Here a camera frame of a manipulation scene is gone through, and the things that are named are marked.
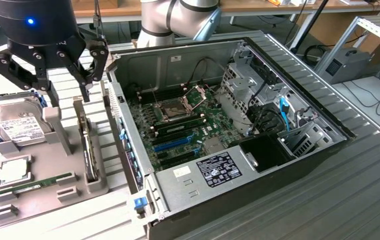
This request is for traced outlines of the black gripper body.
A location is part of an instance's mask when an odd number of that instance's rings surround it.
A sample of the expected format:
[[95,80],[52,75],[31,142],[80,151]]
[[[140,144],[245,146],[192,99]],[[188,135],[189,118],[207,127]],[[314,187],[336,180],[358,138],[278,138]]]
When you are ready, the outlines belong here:
[[64,66],[59,51],[77,62],[87,46],[69,0],[0,0],[0,28],[11,53],[31,64],[40,53],[47,69]]

